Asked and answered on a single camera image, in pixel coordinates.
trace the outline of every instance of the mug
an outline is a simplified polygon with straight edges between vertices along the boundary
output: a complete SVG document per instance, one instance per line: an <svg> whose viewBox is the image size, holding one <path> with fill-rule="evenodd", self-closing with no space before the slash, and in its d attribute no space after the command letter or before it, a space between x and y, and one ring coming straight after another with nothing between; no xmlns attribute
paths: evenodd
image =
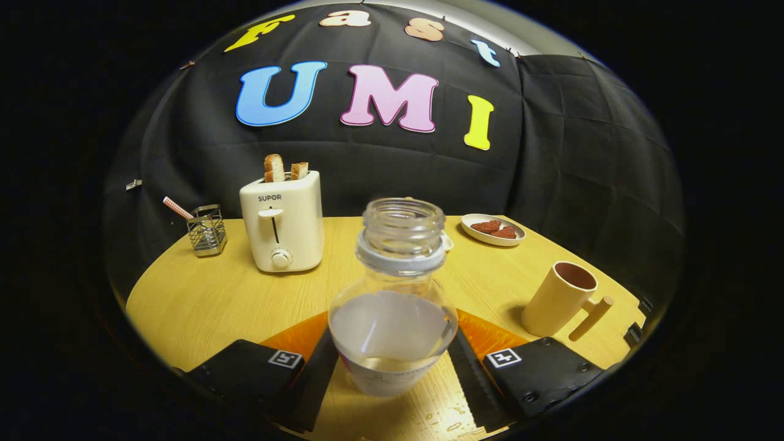
<svg viewBox="0 0 784 441"><path fill-rule="evenodd" d="M598 285L585 268L572 262L556 262L523 309L523 327L534 335L550 337L581 308L588 312L588 317L569 334L569 340L576 341L612 306L612 299L607 296L598 302L591 300Z"/></svg>

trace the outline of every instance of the metal wire basket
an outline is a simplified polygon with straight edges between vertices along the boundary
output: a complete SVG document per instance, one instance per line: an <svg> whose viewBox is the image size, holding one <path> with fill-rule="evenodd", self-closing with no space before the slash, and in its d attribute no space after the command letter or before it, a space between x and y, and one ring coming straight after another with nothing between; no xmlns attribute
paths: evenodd
<svg viewBox="0 0 784 441"><path fill-rule="evenodd" d="M188 236L194 252L199 257L221 254L226 246L226 228L220 205L200 206L191 211L193 219L187 219Z"/></svg>

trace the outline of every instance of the yellow letter i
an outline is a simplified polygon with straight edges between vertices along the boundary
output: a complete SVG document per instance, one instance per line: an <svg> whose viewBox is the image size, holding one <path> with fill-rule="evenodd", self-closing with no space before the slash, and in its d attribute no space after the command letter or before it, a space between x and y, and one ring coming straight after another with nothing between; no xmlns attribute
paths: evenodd
<svg viewBox="0 0 784 441"><path fill-rule="evenodd" d="M475 95L468 96L471 103L471 127L463 137L463 141L471 147L480 150L489 150L490 141L488 140L488 126L490 123L490 112L493 106L490 101Z"/></svg>

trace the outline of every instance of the jar neck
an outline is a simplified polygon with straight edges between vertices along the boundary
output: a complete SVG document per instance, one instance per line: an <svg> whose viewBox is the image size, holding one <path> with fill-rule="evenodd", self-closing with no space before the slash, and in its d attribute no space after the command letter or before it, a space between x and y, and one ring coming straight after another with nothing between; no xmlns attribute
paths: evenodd
<svg viewBox="0 0 784 441"><path fill-rule="evenodd" d="M366 267L411 277L444 263L445 216L437 206L410 198L378 199L362 217L365 230L357 240L357 256Z"/></svg>

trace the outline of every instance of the letter m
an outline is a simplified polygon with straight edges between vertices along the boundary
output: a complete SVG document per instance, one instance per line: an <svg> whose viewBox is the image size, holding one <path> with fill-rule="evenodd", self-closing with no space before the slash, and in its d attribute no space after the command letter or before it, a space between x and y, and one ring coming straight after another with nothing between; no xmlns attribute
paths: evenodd
<svg viewBox="0 0 784 441"><path fill-rule="evenodd" d="M373 124L370 101L385 126L394 121L405 104L405 115L400 118L400 127L412 132L429 133L436 129L430 119L433 107L433 91L438 80L421 74L411 74L395 89L387 73L378 66L358 64L348 70L354 74L354 94L349 110L340 116L340 121L350 126Z"/></svg>

